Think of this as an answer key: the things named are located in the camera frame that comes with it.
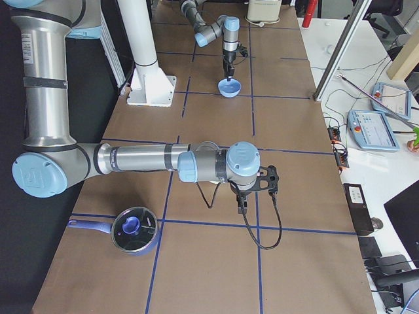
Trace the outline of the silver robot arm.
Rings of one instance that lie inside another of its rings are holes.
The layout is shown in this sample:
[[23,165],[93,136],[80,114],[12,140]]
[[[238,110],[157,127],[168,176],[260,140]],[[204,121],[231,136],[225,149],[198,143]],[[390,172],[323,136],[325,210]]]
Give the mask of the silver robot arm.
[[239,48],[240,20],[235,16],[220,15],[214,23],[207,24],[197,9],[202,3],[204,1],[185,0],[179,2],[179,7],[194,28],[194,38],[199,47],[223,38],[223,71],[225,78],[230,81],[234,76],[233,63]]
[[[196,6],[205,1],[179,1],[194,27],[199,46],[223,38],[225,79],[219,91],[235,96],[233,60],[239,44],[240,20],[221,15],[207,25]],[[101,1],[4,1],[11,20],[20,28],[26,89],[28,151],[12,165],[16,184],[27,194],[48,198],[97,175],[122,171],[177,171],[183,182],[229,183],[238,208],[245,213],[247,195],[261,190],[260,157],[248,142],[221,149],[212,142],[197,145],[112,147],[77,144],[69,131],[65,39],[101,37]],[[176,77],[159,67],[146,1],[117,1],[133,60],[130,105],[170,107]]]

